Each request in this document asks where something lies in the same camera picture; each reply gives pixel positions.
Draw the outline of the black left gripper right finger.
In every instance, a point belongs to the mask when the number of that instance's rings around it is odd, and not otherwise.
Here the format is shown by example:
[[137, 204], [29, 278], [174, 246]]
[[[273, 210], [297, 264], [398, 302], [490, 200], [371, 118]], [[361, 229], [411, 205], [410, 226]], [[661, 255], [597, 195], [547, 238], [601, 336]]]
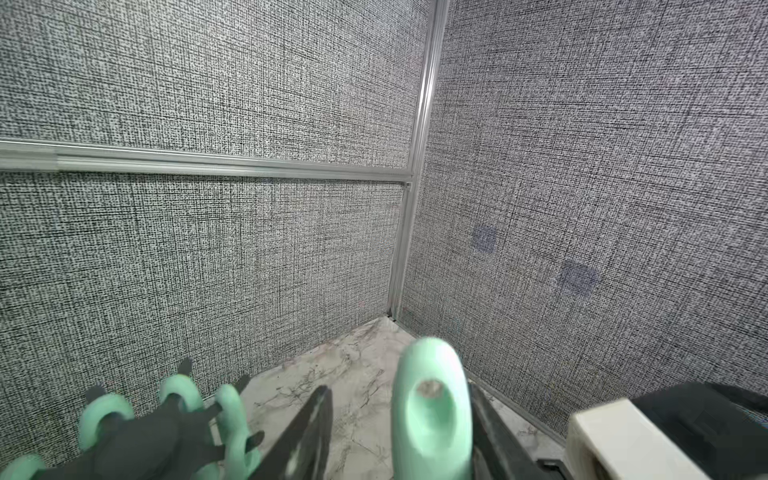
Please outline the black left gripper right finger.
[[472, 412], [472, 478], [548, 479], [481, 389], [474, 383], [468, 387]]

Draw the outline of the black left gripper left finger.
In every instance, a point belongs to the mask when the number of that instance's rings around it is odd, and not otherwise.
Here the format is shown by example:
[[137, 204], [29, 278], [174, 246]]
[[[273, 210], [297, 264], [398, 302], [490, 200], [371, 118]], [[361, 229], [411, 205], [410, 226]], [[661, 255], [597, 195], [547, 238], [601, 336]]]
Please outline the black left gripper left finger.
[[323, 479], [333, 427], [333, 395], [317, 387], [250, 479]]

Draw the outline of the cream slotted spatula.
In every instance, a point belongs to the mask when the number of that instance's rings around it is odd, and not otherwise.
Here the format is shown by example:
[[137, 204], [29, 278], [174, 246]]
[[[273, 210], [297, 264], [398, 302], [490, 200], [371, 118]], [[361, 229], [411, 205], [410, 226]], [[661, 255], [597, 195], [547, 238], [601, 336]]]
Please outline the cream slotted spatula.
[[473, 425], [469, 385], [446, 341], [421, 338], [398, 361], [391, 399], [396, 479], [470, 479]]

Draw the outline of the grey skimmer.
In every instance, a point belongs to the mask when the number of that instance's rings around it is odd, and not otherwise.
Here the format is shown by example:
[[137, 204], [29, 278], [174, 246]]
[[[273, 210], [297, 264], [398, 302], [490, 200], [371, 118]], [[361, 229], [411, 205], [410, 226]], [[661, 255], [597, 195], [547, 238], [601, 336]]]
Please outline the grey skimmer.
[[216, 416], [216, 424], [225, 447], [224, 478], [249, 479], [259, 467], [262, 456], [257, 447], [247, 446], [251, 432], [240, 394], [233, 385], [225, 384], [216, 391], [215, 400], [222, 408]]
[[81, 451], [92, 448], [99, 439], [100, 424], [110, 415], [130, 421], [135, 419], [131, 403], [122, 395], [106, 393], [91, 401], [79, 417], [78, 447]]

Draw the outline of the grey utensil rack stand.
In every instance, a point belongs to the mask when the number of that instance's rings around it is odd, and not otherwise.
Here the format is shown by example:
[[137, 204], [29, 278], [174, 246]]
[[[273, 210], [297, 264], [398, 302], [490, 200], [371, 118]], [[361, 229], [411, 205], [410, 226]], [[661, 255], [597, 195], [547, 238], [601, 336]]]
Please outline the grey utensil rack stand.
[[[191, 379], [192, 360], [185, 358], [176, 374]], [[250, 377], [233, 385], [240, 394]], [[87, 405], [106, 394], [99, 385], [86, 392]], [[148, 414], [123, 421], [110, 415], [100, 424], [97, 443], [73, 460], [47, 469], [34, 479], [216, 479], [225, 447], [216, 443], [211, 423], [222, 408], [214, 401], [201, 411], [180, 413], [159, 405]], [[251, 434], [248, 447], [257, 447], [264, 434]]]

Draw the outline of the grey skimmer front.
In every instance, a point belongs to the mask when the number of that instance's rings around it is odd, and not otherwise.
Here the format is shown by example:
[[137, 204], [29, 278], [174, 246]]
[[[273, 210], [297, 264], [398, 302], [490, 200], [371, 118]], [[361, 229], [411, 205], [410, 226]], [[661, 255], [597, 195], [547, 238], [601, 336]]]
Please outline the grey skimmer front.
[[78, 447], [81, 451], [92, 448], [99, 439], [100, 424], [110, 415], [130, 421], [135, 419], [131, 403], [122, 395], [106, 393], [91, 401], [79, 417]]

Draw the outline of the grey skimmer lone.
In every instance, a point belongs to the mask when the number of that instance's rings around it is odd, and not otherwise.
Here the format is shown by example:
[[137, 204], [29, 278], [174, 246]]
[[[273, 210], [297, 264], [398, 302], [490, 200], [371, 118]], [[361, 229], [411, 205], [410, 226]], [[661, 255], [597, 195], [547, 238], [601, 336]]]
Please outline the grey skimmer lone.
[[13, 460], [2, 472], [1, 480], [33, 480], [47, 469], [44, 460], [36, 454], [29, 454]]

